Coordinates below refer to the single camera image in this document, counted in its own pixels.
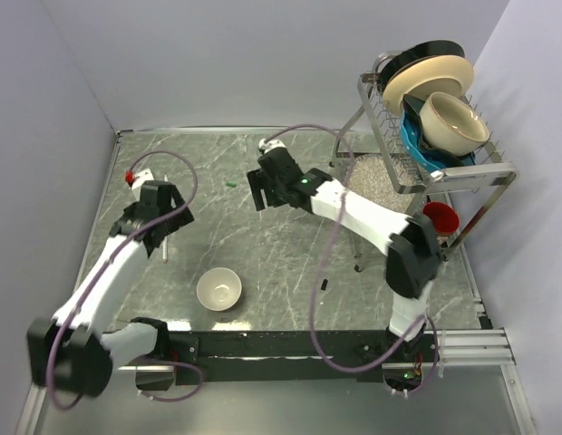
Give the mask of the white pen pink tip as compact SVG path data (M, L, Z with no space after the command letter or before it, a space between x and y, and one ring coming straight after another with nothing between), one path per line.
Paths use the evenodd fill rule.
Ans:
M169 236L164 237L162 241L162 261L164 264L167 264L169 261Z

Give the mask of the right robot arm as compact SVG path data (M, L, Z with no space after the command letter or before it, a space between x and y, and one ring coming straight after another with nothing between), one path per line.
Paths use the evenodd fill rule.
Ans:
M302 171L279 140L258 145L259 168L247 179L258 211L288 205L352 231L386 257L385 280L394 293L387 340L389 354L408 361L420 348L428 299L442 262L428 217L379 206L321 171Z

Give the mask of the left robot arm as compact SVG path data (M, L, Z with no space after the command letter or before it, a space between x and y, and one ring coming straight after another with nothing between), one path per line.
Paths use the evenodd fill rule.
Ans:
M146 180L137 190L137 201L112 225L78 289L52 318L34 320L27 331L33 382L50 395L95 398L115 369L139 358L158 364L173 355L168 326L161 320L136 317L115 333L105 331L164 239L194 220L168 181Z

